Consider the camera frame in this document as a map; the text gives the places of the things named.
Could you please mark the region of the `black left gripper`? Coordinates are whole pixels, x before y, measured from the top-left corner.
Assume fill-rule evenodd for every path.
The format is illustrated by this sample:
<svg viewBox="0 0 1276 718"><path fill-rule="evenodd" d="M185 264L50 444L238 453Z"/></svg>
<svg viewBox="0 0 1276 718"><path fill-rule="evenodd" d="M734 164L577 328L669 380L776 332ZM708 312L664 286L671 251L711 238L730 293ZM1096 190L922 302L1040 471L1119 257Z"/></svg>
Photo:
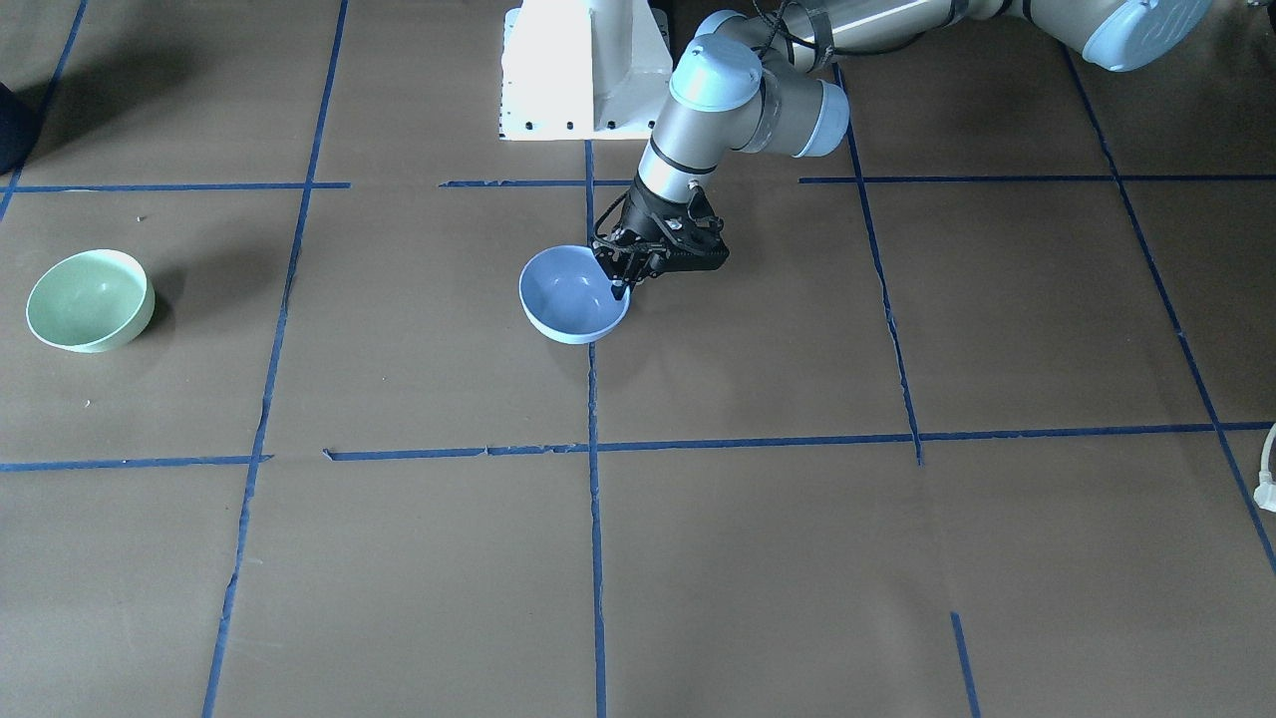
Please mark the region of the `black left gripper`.
<svg viewBox="0 0 1276 718"><path fill-rule="evenodd" d="M616 224L605 233L601 231L604 219L595 222L592 253L610 281L614 300L628 298L628 282L698 270L699 258L674 241L679 233L690 231L690 205L699 194L695 182L686 187L690 191L688 200L669 201L643 182L632 182L612 203L621 208Z"/></svg>

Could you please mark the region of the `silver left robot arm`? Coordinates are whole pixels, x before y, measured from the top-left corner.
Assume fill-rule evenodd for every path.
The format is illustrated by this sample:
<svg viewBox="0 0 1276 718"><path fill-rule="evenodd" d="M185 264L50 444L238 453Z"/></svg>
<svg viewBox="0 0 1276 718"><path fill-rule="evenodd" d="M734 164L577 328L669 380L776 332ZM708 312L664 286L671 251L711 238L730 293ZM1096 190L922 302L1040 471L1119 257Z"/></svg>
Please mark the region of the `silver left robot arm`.
<svg viewBox="0 0 1276 718"><path fill-rule="evenodd" d="M894 54L962 20L1025 20L1109 71L1162 57L1207 1L783 1L702 20L672 68L633 182L590 242L612 298L670 272L729 259L707 187L729 152L823 158L849 128L843 91L817 77L846 57Z"/></svg>

